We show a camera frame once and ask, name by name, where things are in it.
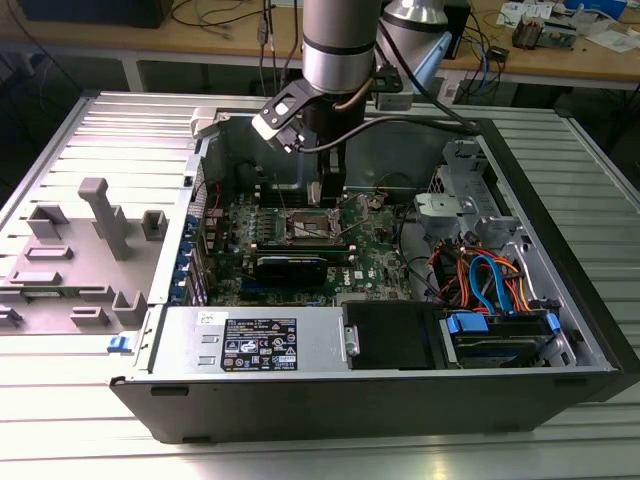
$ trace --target black cable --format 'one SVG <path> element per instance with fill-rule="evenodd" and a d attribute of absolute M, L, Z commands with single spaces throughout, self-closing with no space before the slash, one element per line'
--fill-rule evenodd
<path fill-rule="evenodd" d="M 271 0 L 266 0 L 267 6 L 267 25 L 269 26 L 269 47 L 271 48 L 271 67 L 273 69 L 273 94 L 278 94 L 278 67 L 276 66 L 276 51 L 275 51 L 275 32 L 273 28 L 273 16 L 271 15 L 271 10 L 273 6 L 271 5 Z"/>
<path fill-rule="evenodd" d="M 404 180 L 407 181 L 407 183 L 409 183 L 409 185 L 411 185 L 411 188 L 416 187 L 416 184 L 413 182 L 413 179 L 407 175 L 406 173 L 402 173 L 402 172 L 389 172 L 389 173 L 385 173 L 382 177 L 380 177 L 380 179 L 376 182 L 376 190 L 380 189 L 380 186 L 382 185 L 382 182 L 384 182 L 385 180 L 391 178 L 391 177 L 400 177 L 403 178 Z"/>
<path fill-rule="evenodd" d="M 411 262 L 413 262 L 414 260 L 418 260 L 419 258 L 425 258 L 425 259 L 429 259 L 429 257 L 414 257 L 411 260 L 407 261 L 407 257 L 404 255 L 404 250 L 402 249 L 402 230 L 404 229 L 404 224 L 407 222 L 407 215 L 409 214 L 409 210 L 411 210 L 411 208 L 415 208 L 415 205 L 413 203 L 409 204 L 409 206 L 407 206 L 407 208 L 404 211 L 404 215 L 402 217 L 402 221 L 400 222 L 400 226 L 398 227 L 398 234 L 397 234 L 397 238 L 398 238 L 398 255 L 400 255 L 400 260 L 402 261 L 402 263 L 407 267 L 407 271 L 413 275 L 414 277 L 416 277 L 418 280 L 420 280 L 426 287 L 427 290 L 429 290 L 429 292 L 431 292 L 431 294 L 433 294 L 433 296 L 436 298 L 436 300 L 448 307 L 448 308 L 460 308 L 456 305 L 451 305 L 447 302 L 445 302 L 444 300 L 442 300 L 441 298 L 438 297 L 438 294 L 440 292 L 438 292 L 438 290 L 436 290 L 436 288 L 431 285 L 429 283 L 429 281 L 424 278 L 422 275 L 420 275 L 418 272 L 416 272 L 410 265 Z"/>
<path fill-rule="evenodd" d="M 191 2 L 193 2 L 193 0 L 183 0 L 182 2 L 180 2 L 178 5 L 176 5 L 175 7 L 173 7 L 171 9 L 170 15 L 171 15 L 171 18 L 173 19 L 173 21 L 179 23 L 180 25 L 185 25 L 187 27 L 199 27 L 199 28 L 201 28 L 201 27 L 219 27 L 221 25 L 228 25 L 229 23 L 234 23 L 234 22 L 237 22 L 237 21 L 242 20 L 244 18 L 252 17 L 254 15 L 259 15 L 259 14 L 262 13 L 262 10 L 256 10 L 256 11 L 253 11 L 253 12 L 245 13 L 244 15 L 240 15 L 240 16 L 235 17 L 235 18 L 230 18 L 229 20 L 222 20 L 220 22 L 214 22 L 214 23 L 207 22 L 207 21 L 204 20 L 204 18 L 202 19 L 202 21 L 200 23 L 191 23 L 191 22 L 187 22 L 185 20 L 179 19 L 178 16 L 176 15 L 176 12 L 180 8 L 182 8 L 183 6 L 185 6 L 186 4 L 191 3 Z"/>
<path fill-rule="evenodd" d="M 346 142 L 352 137 L 355 137 L 359 133 L 364 132 L 365 130 L 370 129 L 380 123 L 385 122 L 407 122 L 407 123 L 415 123 L 416 125 L 423 125 L 425 127 L 431 127 L 436 130 L 442 130 L 445 132 L 457 133 L 459 135 L 469 135 L 469 130 L 462 125 L 451 125 L 447 123 L 437 122 L 435 120 L 420 118 L 420 117 L 403 117 L 400 115 L 387 115 L 384 117 L 377 117 L 368 122 L 362 123 L 358 125 L 356 128 L 351 130 L 350 132 L 345 133 L 341 137 L 337 138 L 333 142 L 325 143 L 324 145 L 319 145 L 317 147 L 312 148 L 304 148 L 304 147 L 296 147 L 296 150 L 300 153 L 319 153 L 324 152 L 325 150 L 330 150 L 334 147 L 337 147 L 342 142 Z"/>
<path fill-rule="evenodd" d="M 471 40 L 478 41 L 480 43 L 480 46 L 483 49 L 485 55 L 488 56 L 488 52 L 491 49 L 491 40 L 489 39 L 489 37 L 487 37 L 487 35 L 485 35 L 480 30 L 480 24 L 478 22 L 478 19 L 473 13 L 471 13 L 471 18 L 473 19 L 473 21 L 476 24 L 477 28 L 466 26 L 465 30 L 470 30 L 471 32 L 477 33 L 480 36 L 480 40 L 478 41 L 473 37 L 468 37 L 468 38 L 462 37 L 462 38 L 463 38 L 463 40 L 467 40 L 467 41 L 471 41 Z M 467 95 L 467 97 L 469 97 L 469 98 L 472 97 L 472 96 L 475 96 L 479 92 L 479 90 L 481 88 L 481 86 L 478 85 L 473 91 L 471 91 L 472 86 L 473 86 L 473 82 L 476 80 L 478 74 L 480 73 L 480 69 L 482 68 L 482 59 L 478 58 L 478 60 L 479 60 L 480 63 L 478 64 L 478 68 L 474 72 L 473 77 L 469 80 L 469 82 L 467 83 L 467 85 L 465 87 L 462 87 L 460 89 L 460 91 L 462 92 L 460 97 L 459 97 L 460 99 L 462 97 L 464 97 L 464 95 Z M 493 79 L 489 80 L 484 85 L 484 87 L 486 88 L 487 86 L 491 85 L 492 83 L 494 83 L 496 81 L 497 81 L 497 85 L 494 88 L 492 88 L 491 90 L 486 90 L 481 95 L 488 95 L 489 93 L 494 92 L 498 88 L 498 85 L 500 84 L 500 81 L 502 79 L 502 72 L 504 71 L 505 63 L 501 64 L 498 60 L 496 60 L 496 64 L 498 65 L 498 74 Z"/>
<path fill-rule="evenodd" d="M 382 47 L 380 46 L 380 44 L 378 42 L 376 42 L 376 52 L 378 52 L 378 56 L 380 56 L 380 60 L 382 60 L 382 64 L 383 65 L 389 65 L 389 59 L 387 58 L 387 56 L 384 54 L 384 50 L 382 50 Z"/>
<path fill-rule="evenodd" d="M 298 28 L 298 0 L 293 0 L 293 45 L 291 46 L 291 50 L 289 50 L 289 55 L 287 55 L 287 59 L 282 67 L 282 72 L 280 73 L 280 90 L 284 88 L 284 83 L 287 80 L 287 72 L 289 71 L 289 63 L 291 63 L 291 59 L 298 48 L 298 42 L 300 41 Z"/>
<path fill-rule="evenodd" d="M 47 49 L 45 49 L 40 44 L 40 42 L 38 42 L 38 40 L 36 40 L 27 31 L 27 29 L 22 25 L 22 23 L 18 19 L 18 16 L 16 15 L 16 12 L 13 10 L 13 7 L 11 6 L 11 1 L 10 0 L 5 0 L 4 3 L 7 5 L 7 9 L 9 10 L 9 15 L 11 15 L 11 18 L 13 18 L 13 21 L 16 22 L 16 25 L 18 25 L 18 28 L 20 30 L 22 30 L 22 33 L 24 33 L 24 35 L 31 41 L 31 43 L 33 43 L 36 47 L 38 47 L 42 51 L 42 53 L 44 53 L 45 56 L 47 56 L 49 58 L 49 60 L 51 60 L 53 62 L 53 64 L 58 68 L 58 70 L 60 70 L 60 72 L 62 72 L 62 74 L 65 77 L 67 77 L 67 79 L 73 84 L 74 87 L 76 87 L 78 89 L 79 92 L 82 92 L 83 88 L 80 86 L 80 84 L 78 82 L 76 82 L 73 79 L 73 77 L 71 75 L 69 75 L 69 73 L 67 73 L 67 71 L 60 66 L 60 64 L 56 61 L 55 58 L 53 58 L 53 56 L 51 56 L 51 54 L 47 51 Z"/>
<path fill-rule="evenodd" d="M 260 85 L 262 86 L 262 96 L 267 96 L 267 88 L 264 85 L 264 45 L 260 45 L 260 59 L 258 60 L 258 73 L 260 74 Z"/>
<path fill-rule="evenodd" d="M 409 65 L 407 65 L 407 62 L 405 62 L 404 58 L 402 58 L 402 55 L 400 54 L 400 50 L 398 49 L 398 47 L 396 46 L 395 42 L 393 41 L 393 38 L 391 38 L 391 35 L 389 34 L 389 31 L 387 30 L 387 27 L 384 26 L 382 21 L 378 22 L 378 27 L 380 29 L 380 32 L 384 36 L 384 38 L 387 40 L 387 44 L 389 45 L 389 47 L 393 51 L 393 54 L 396 56 L 396 59 L 398 60 L 398 62 L 402 66 L 402 69 L 404 70 L 404 73 L 407 75 L 407 77 L 409 77 L 409 80 L 411 80 L 411 83 L 413 83 L 414 87 L 416 87 L 418 89 L 418 91 L 427 100 L 429 100 L 431 103 L 433 103 L 438 109 L 440 109 L 442 112 L 447 114 L 449 117 L 451 117 L 452 119 L 454 119 L 457 122 L 459 122 L 460 124 L 462 124 L 465 127 L 465 132 L 464 133 L 466 135 L 477 135 L 479 133 L 479 129 L 475 124 L 469 122 L 468 120 L 465 120 L 460 115 L 458 115 L 456 112 L 451 110 L 449 107 L 447 107 L 446 105 L 440 103 L 437 98 L 432 98 L 431 97 L 429 92 L 422 86 L 422 84 L 415 77 L 415 75 L 411 71 L 411 68 L 409 68 Z"/>

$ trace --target blue latch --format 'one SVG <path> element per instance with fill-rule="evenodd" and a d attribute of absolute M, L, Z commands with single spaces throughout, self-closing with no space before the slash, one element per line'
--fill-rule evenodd
<path fill-rule="evenodd" d="M 560 320 L 558 320 L 558 317 L 555 313 L 547 313 L 547 322 L 549 322 L 549 326 L 551 327 L 553 333 L 560 332 Z"/>
<path fill-rule="evenodd" d="M 191 242 L 187 242 L 186 240 L 180 242 L 180 253 L 189 253 L 191 250 L 193 250 L 193 244 Z"/>
<path fill-rule="evenodd" d="M 186 267 L 187 265 L 189 265 L 189 258 L 185 257 L 184 255 L 177 255 L 176 264 L 178 264 L 179 267 Z"/>
<path fill-rule="evenodd" d="M 188 214 L 185 218 L 184 226 L 185 226 L 185 229 L 187 230 L 190 228 L 195 228 L 198 226 L 198 219 L 195 216 Z"/>
<path fill-rule="evenodd" d="M 185 272 L 184 270 L 176 270 L 175 272 L 173 272 L 174 282 L 181 282 L 185 278 L 187 278 L 187 272 Z"/>
<path fill-rule="evenodd" d="M 184 294 L 184 287 L 179 285 L 171 285 L 169 287 L 169 295 L 172 297 L 181 297 Z"/>
<path fill-rule="evenodd" d="M 131 348 L 129 347 L 129 338 L 121 337 L 120 335 L 111 337 L 111 341 L 109 342 L 109 346 L 107 347 L 107 352 L 131 353 Z"/>
<path fill-rule="evenodd" d="M 489 325 L 486 318 L 481 313 L 459 312 L 447 318 L 449 333 L 452 335 L 460 331 L 463 332 L 488 332 Z"/>

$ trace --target connector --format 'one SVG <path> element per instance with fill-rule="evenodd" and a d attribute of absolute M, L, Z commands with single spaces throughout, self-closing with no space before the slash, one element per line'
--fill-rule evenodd
<path fill-rule="evenodd" d="M 258 22 L 258 44 L 264 47 L 269 40 L 269 26 L 267 25 L 267 19 L 264 16 L 260 17 Z"/>
<path fill-rule="evenodd" d="M 278 140 L 278 142 L 280 142 L 280 144 L 284 148 L 284 151 L 287 153 L 291 153 L 294 150 L 297 150 L 304 143 L 304 137 L 291 124 L 285 126 L 282 130 L 280 130 L 276 135 L 276 139 Z"/>
<path fill-rule="evenodd" d="M 481 313 L 459 312 L 447 318 L 447 327 L 451 335 L 458 332 L 488 332 L 487 319 Z"/>

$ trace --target power supply label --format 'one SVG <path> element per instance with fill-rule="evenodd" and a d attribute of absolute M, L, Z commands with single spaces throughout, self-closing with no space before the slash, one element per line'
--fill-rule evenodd
<path fill-rule="evenodd" d="M 295 318 L 229 318 L 224 327 L 225 372 L 298 369 Z"/>

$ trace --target power cable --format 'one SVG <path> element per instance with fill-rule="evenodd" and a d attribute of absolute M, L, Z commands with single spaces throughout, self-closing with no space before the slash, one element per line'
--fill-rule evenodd
<path fill-rule="evenodd" d="M 416 125 L 423 125 L 425 127 L 434 128 L 436 130 L 442 130 L 445 132 L 457 133 L 459 135 L 469 135 L 469 129 L 463 125 L 453 125 L 448 123 L 438 122 L 436 120 L 431 120 L 427 118 L 419 118 L 419 117 L 403 117 L 401 115 L 387 115 L 383 117 L 377 117 L 368 122 L 362 123 L 358 125 L 356 128 L 351 130 L 350 132 L 345 133 L 341 137 L 337 138 L 333 142 L 325 143 L 324 145 L 319 145 L 317 147 L 305 148 L 305 147 L 296 147 L 295 149 L 300 153 L 320 153 L 325 150 L 330 150 L 334 147 L 337 147 L 342 142 L 346 142 L 350 138 L 355 137 L 359 133 L 364 132 L 365 130 L 370 129 L 376 125 L 386 122 L 407 122 L 407 123 L 415 123 Z"/>

